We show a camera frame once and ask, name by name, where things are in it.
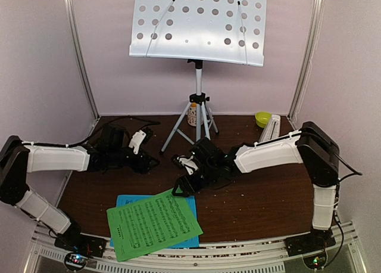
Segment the blue sheet music page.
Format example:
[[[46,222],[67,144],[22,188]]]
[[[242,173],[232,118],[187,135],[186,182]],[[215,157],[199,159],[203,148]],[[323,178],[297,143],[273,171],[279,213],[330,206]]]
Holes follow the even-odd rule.
[[[131,194],[119,195],[117,197],[116,207],[125,206],[127,204],[134,203],[136,201],[140,201],[149,197],[152,197],[152,195],[131,195]],[[196,201],[194,196],[187,197],[186,201],[193,215],[195,216],[195,218],[197,218]],[[169,249],[184,249],[184,248],[191,248],[191,247],[199,247],[198,236],[188,239],[186,241],[183,241],[181,243],[178,243],[176,245],[170,246],[168,248]]]

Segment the green sheet music page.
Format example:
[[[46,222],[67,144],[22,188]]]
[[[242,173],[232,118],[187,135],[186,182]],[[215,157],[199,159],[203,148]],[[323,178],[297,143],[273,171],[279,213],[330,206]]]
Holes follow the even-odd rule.
[[[118,262],[167,249],[203,234],[185,197],[172,190],[107,209]]]

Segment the white perforated music stand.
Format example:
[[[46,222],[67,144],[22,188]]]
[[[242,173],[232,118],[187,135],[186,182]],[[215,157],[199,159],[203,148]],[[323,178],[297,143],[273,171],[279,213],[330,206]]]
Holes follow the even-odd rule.
[[[216,123],[202,91],[205,61],[261,67],[267,0],[135,0],[129,54],[195,65],[196,139]]]

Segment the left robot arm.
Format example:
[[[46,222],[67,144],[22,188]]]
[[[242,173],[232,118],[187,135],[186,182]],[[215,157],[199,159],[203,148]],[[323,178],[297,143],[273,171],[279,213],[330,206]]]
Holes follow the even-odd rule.
[[[144,126],[133,135],[115,120],[107,122],[94,132],[100,135],[94,143],[89,138],[74,144],[51,144],[10,136],[1,150],[1,201],[43,223],[72,251],[81,251],[86,240],[78,223],[34,191],[26,177],[33,172],[106,172],[124,167],[148,173],[160,162],[142,145],[153,135],[150,127],[158,123],[143,122]]]

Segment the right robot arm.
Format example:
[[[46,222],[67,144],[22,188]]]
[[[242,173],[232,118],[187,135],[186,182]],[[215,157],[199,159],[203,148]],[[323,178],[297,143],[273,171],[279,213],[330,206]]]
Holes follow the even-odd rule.
[[[340,155],[339,146],[313,122],[301,129],[268,141],[243,143],[225,154],[208,138],[196,142],[190,157],[176,156],[174,162],[187,174],[176,180],[172,194],[189,197],[220,178],[230,178],[267,167],[304,164],[314,188],[311,230],[303,234],[309,249],[319,249],[332,237],[332,221],[339,202],[339,164],[350,166]]]

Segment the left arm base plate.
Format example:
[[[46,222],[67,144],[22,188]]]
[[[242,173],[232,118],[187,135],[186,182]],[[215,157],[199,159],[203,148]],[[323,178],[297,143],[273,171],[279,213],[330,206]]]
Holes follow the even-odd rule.
[[[55,239],[54,246],[70,250],[71,252],[80,253],[83,256],[91,257],[103,257],[107,240],[99,237],[93,237],[89,235],[80,234],[79,241],[75,245],[68,245],[67,242],[63,242],[63,239],[58,237]]]

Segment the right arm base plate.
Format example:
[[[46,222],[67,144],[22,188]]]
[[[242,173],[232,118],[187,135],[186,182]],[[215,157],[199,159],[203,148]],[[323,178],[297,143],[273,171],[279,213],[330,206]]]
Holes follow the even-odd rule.
[[[323,251],[335,244],[336,240],[332,234],[313,234],[310,232],[285,239],[285,246],[289,257]]]

